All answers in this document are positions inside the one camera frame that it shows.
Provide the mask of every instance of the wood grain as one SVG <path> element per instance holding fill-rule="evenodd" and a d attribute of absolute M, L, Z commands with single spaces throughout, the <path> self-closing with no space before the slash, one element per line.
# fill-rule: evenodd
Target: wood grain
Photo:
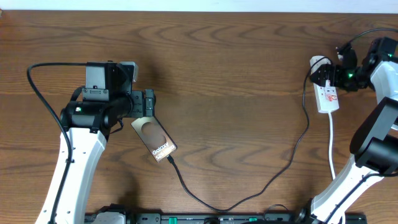
<path fill-rule="evenodd" d="M 60 131 L 34 95 L 25 71 L 38 62 L 135 61 L 136 89 L 153 88 L 157 117 L 178 145 L 173 154 L 192 192 L 227 208 L 254 193 L 289 160 L 305 128 L 303 78 L 313 55 L 395 15 L 6 11 L 0 19 L 0 223 L 32 223 L 45 200 Z M 359 58 L 371 34 L 355 43 Z M 398 39 L 395 34 L 388 34 Z M 47 67 L 34 81 L 55 111 L 85 82 L 84 68 Z M 291 210 L 330 183 L 328 118 L 307 84 L 311 126 L 292 167 L 260 197 L 233 212 Z M 376 105 L 371 90 L 339 92 L 335 164 L 349 156 L 355 130 Z M 110 203 L 163 212 L 211 212 L 181 188 L 173 167 L 152 158 L 126 127 L 111 136 L 96 169 L 87 212 Z M 383 180 L 351 208 L 369 223 L 396 223 L 398 180 Z"/>

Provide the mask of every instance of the power strip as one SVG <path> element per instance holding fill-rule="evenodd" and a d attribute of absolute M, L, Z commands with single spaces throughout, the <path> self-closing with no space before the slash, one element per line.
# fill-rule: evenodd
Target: power strip
<path fill-rule="evenodd" d="M 312 66 L 315 62 L 321 59 L 323 56 L 314 56 L 310 60 L 310 65 Z M 311 70 L 311 74 L 316 72 L 318 68 L 323 64 L 330 64 L 327 58 L 319 61 Z M 319 113 L 331 113 L 339 108 L 337 99 L 336 87 L 330 86 L 330 81 L 326 81 L 325 87 L 313 84 L 315 90 L 315 98 L 317 99 L 317 107 Z"/>

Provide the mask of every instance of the white wall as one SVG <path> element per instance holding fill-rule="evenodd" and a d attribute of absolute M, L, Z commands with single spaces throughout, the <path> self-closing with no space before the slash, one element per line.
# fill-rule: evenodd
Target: white wall
<path fill-rule="evenodd" d="M 0 8 L 3 10 L 398 13 L 398 0 L 0 0 Z"/>

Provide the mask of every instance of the white power strip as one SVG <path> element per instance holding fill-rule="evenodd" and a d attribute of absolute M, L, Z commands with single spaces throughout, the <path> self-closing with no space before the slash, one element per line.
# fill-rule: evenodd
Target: white power strip
<path fill-rule="evenodd" d="M 310 65 L 312 66 L 317 60 L 321 59 L 323 56 L 314 56 L 310 60 Z M 327 58 L 319 61 L 311 70 L 311 73 L 314 73 L 318 70 L 318 68 L 323 64 L 330 64 L 330 61 Z M 330 86 L 330 81 L 326 81 L 325 87 L 318 86 L 317 84 L 313 84 L 313 88 L 315 90 L 315 98 L 317 99 L 317 106 L 319 113 L 330 113 L 339 108 L 338 100 L 337 100 L 337 91 L 336 87 Z"/>

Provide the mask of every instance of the extension socket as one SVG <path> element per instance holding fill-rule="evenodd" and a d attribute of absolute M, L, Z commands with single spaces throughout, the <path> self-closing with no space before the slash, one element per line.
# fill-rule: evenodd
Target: extension socket
<path fill-rule="evenodd" d="M 321 59 L 323 56 L 314 56 L 310 60 L 310 65 L 312 66 L 317 60 Z M 316 72 L 318 68 L 323 65 L 329 63 L 330 61 L 327 58 L 319 61 L 311 70 L 311 74 Z M 325 87 L 318 86 L 317 84 L 313 84 L 313 88 L 315 90 L 315 98 L 317 99 L 317 107 L 319 113 L 331 113 L 339 108 L 338 100 L 337 100 L 337 91 L 336 87 L 330 86 L 330 81 L 326 81 Z"/>

